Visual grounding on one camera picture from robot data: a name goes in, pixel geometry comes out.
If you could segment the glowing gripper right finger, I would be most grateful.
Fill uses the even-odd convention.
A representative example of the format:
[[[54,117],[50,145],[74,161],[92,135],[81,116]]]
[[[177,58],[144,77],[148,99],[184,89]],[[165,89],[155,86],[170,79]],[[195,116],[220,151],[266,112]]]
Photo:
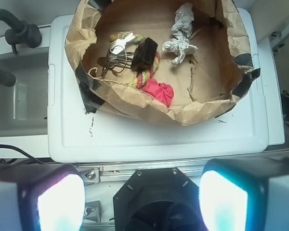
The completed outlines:
[[[289,157],[209,160],[199,205],[210,231],[289,231]]]

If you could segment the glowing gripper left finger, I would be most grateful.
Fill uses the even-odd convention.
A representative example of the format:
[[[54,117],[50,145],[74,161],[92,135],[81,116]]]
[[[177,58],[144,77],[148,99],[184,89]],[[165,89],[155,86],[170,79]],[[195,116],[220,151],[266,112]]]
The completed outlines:
[[[78,231],[84,208],[73,165],[0,165],[0,231]]]

